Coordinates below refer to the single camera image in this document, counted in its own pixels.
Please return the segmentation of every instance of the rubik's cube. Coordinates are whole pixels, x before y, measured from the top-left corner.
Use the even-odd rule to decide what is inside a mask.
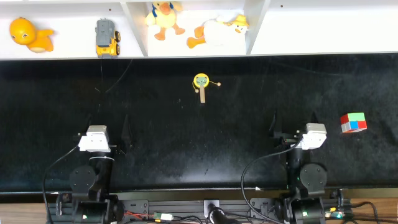
[[[343,133],[360,132],[368,128],[363,113],[349,113],[340,118]]]

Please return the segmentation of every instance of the black wheel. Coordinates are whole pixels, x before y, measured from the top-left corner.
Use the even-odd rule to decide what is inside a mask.
[[[116,39],[116,42],[119,43],[120,42],[120,33],[118,31],[114,32],[114,38]]]
[[[120,46],[119,44],[116,44],[116,55],[120,54]]]

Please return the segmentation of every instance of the wooden floor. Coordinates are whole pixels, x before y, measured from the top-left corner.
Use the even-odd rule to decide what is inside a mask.
[[[375,204],[379,213],[379,218],[398,217],[398,198],[356,198],[351,203],[359,203],[370,201]],[[361,208],[355,208],[354,213],[372,215],[373,209],[370,205],[364,205]],[[45,207],[42,203],[0,203],[0,224],[29,223],[43,224],[45,219]],[[328,221],[328,224],[341,223],[339,220]],[[375,223],[375,222],[359,222],[358,223]]]

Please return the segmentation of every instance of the duck beak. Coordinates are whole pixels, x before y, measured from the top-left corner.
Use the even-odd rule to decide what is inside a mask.
[[[171,8],[170,8],[170,4],[169,3],[163,3],[162,5],[160,5],[160,11],[165,14],[166,16],[170,14],[171,12]]]

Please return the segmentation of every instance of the toy truck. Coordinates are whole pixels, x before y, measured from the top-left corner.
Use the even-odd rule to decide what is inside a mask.
[[[116,58],[120,54],[120,33],[115,30],[114,23],[109,19],[97,21],[96,51],[98,58]]]

